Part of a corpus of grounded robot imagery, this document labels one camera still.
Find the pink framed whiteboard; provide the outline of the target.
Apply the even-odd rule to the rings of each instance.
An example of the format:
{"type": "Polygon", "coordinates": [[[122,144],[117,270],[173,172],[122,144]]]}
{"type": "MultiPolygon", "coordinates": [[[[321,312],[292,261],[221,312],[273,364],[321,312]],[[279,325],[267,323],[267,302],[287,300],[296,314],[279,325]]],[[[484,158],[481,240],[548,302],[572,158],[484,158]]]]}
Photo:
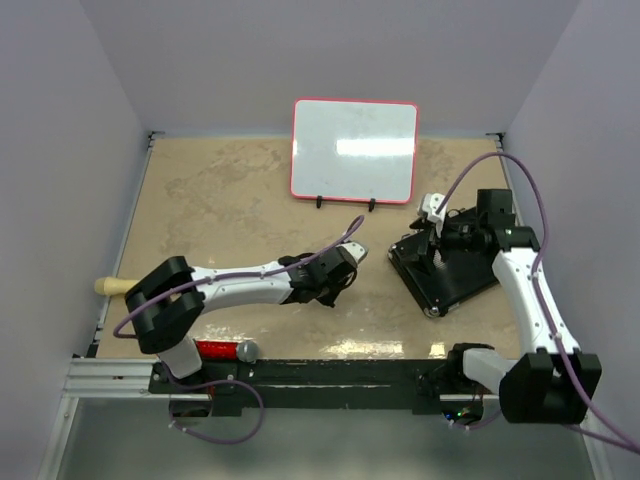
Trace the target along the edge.
{"type": "Polygon", "coordinates": [[[300,98],[292,115],[290,192],[377,204],[413,195],[419,109],[410,102],[300,98]]]}

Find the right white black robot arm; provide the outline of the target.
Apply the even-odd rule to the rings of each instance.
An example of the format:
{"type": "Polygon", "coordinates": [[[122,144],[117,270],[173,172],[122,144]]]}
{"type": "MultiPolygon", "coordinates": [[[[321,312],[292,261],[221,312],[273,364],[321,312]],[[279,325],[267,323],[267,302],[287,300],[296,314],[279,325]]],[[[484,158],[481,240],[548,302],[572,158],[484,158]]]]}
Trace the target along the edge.
{"type": "Polygon", "coordinates": [[[447,212],[440,193],[426,194],[415,227],[428,237],[419,253],[475,253],[485,259],[513,309],[521,356],[502,357],[490,346],[457,344],[445,369],[459,393],[477,384],[497,395],[504,418],[516,424],[578,425],[587,413],[602,374],[598,357],[586,354],[566,327],[546,282],[542,248],[535,232],[517,223],[508,189],[481,189],[474,215],[447,212]]]}

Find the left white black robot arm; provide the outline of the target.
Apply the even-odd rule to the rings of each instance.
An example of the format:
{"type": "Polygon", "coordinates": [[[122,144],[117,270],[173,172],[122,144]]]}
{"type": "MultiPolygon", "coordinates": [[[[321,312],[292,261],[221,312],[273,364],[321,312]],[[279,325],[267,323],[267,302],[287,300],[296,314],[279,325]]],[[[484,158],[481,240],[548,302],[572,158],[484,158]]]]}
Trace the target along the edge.
{"type": "Polygon", "coordinates": [[[201,315],[252,304],[317,301],[334,307],[367,254],[365,246],[349,241],[316,254],[218,270],[193,267],[175,256],[128,290],[125,304],[140,351],[157,356],[183,391],[196,392],[206,383],[207,368],[189,331],[201,315]]]}

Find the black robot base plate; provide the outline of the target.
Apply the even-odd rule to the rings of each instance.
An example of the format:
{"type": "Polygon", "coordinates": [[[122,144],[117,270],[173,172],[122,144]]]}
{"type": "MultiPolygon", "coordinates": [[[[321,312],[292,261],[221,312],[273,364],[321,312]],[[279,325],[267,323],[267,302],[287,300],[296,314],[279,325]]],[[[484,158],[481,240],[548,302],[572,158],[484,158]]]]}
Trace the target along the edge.
{"type": "Polygon", "coordinates": [[[457,402],[481,412],[489,390],[456,377],[445,360],[206,360],[171,382],[152,366],[149,391],[168,395],[179,416],[239,416],[245,409],[450,411],[457,402]]]}

